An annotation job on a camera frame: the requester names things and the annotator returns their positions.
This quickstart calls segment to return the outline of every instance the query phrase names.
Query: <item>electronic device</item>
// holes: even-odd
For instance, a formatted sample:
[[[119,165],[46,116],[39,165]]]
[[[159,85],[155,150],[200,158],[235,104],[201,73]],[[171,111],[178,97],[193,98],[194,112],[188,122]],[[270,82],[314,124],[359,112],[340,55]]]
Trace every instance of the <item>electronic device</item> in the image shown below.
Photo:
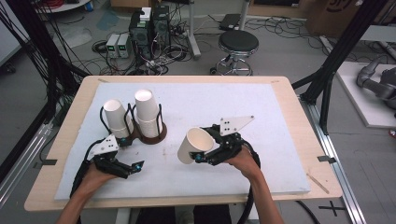
[[[233,30],[233,28],[238,24],[240,18],[241,14],[225,15],[224,19],[220,23],[219,29],[224,31]]]
[[[117,43],[119,42],[120,35],[111,35],[107,40],[106,48],[107,55],[109,58],[119,58],[119,48],[117,48]]]
[[[151,18],[151,7],[142,7],[142,11],[140,12],[140,20],[149,21],[150,18]]]
[[[129,37],[128,34],[120,35],[117,47],[119,48],[119,55],[121,58],[129,58],[129,55],[132,52],[131,37]]]
[[[154,23],[154,31],[156,33],[155,40],[162,48],[171,45],[170,25],[169,25],[169,6],[157,6],[152,14]]]
[[[152,59],[152,52],[155,45],[152,45],[154,30],[152,20],[141,21],[141,9],[134,12],[129,25],[129,34],[132,40],[132,47],[137,58],[143,57],[145,60]]]

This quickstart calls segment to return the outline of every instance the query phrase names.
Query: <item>paper cup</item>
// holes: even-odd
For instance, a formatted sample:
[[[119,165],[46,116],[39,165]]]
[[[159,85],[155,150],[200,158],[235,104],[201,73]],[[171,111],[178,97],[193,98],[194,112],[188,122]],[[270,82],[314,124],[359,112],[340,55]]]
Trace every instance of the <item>paper cup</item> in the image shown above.
[[[144,121],[137,117],[137,122],[139,123],[140,126],[140,131],[142,134],[147,137],[147,138],[153,138],[153,137],[158,137],[160,133],[163,131],[163,120],[161,117],[158,118],[159,126],[160,126],[160,132],[158,133],[157,129],[157,120],[153,119],[150,121]]]
[[[201,128],[191,128],[187,131],[186,137],[178,149],[177,157],[181,162],[190,164],[193,159],[189,152],[208,151],[212,149],[213,145],[213,138],[209,133]]]
[[[137,116],[144,120],[150,121],[157,118],[160,108],[155,102],[154,95],[150,90],[140,90],[134,94],[136,103]]]
[[[116,138],[128,137],[129,133],[124,120],[126,111],[121,102],[116,99],[109,100],[105,102],[103,109],[107,117],[108,128],[114,133]],[[129,115],[126,117],[126,121],[132,133],[134,131],[134,125]]]

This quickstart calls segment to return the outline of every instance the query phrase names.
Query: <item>metal bracket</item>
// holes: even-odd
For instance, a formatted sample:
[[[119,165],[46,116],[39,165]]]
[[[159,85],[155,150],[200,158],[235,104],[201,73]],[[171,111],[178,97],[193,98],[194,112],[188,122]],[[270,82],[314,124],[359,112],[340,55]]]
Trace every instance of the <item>metal bracket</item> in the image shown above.
[[[247,126],[252,120],[254,120],[254,116],[221,119],[220,135],[225,136],[231,133],[237,133],[243,127]]]
[[[329,157],[329,156],[319,156],[318,157],[319,161],[328,161],[329,164],[335,163],[337,162],[337,160],[334,157]]]
[[[91,154],[96,156],[118,150],[119,150],[119,144],[117,143],[116,136],[114,136],[114,134],[111,134],[100,144],[94,146],[93,149],[91,150]]]

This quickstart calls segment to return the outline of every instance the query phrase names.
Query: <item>white board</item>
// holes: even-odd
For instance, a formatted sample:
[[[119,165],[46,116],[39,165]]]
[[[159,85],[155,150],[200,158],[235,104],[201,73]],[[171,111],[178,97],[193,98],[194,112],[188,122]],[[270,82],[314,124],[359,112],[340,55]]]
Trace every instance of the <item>white board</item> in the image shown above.
[[[162,105],[168,134],[157,145],[135,140],[130,147],[119,151],[117,158],[121,162],[145,161],[142,171],[128,179],[109,181],[97,191],[95,198],[247,194],[248,180],[231,165],[186,165],[178,160],[177,151],[189,128],[209,127],[219,124],[221,118],[248,115],[255,119],[240,133],[259,153],[271,192],[290,194],[310,190],[271,85],[103,83],[71,148],[55,200],[68,199],[88,146],[107,136],[99,120],[104,102],[116,98],[126,107],[134,103],[134,93],[141,89],[152,90],[157,103]]]
[[[396,119],[393,116],[396,111],[387,107],[372,91],[361,88],[356,84],[359,71],[366,65],[367,63],[343,63],[338,69],[338,76],[341,83],[353,105],[361,115],[361,119],[364,121],[366,127],[395,128]],[[371,79],[379,82],[382,72],[394,66],[379,64]]]

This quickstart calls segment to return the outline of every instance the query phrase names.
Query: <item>cardboard box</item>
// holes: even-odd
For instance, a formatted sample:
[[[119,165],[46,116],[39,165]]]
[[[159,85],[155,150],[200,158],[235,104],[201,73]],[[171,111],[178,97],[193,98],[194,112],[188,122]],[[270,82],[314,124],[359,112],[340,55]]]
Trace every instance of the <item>cardboard box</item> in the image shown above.
[[[315,4],[316,0],[300,0],[298,3],[298,8],[302,11],[309,12],[312,6]]]
[[[306,30],[311,35],[340,37],[361,6],[359,2],[359,0],[316,1],[308,14]]]
[[[151,7],[152,0],[111,0],[112,7]]]

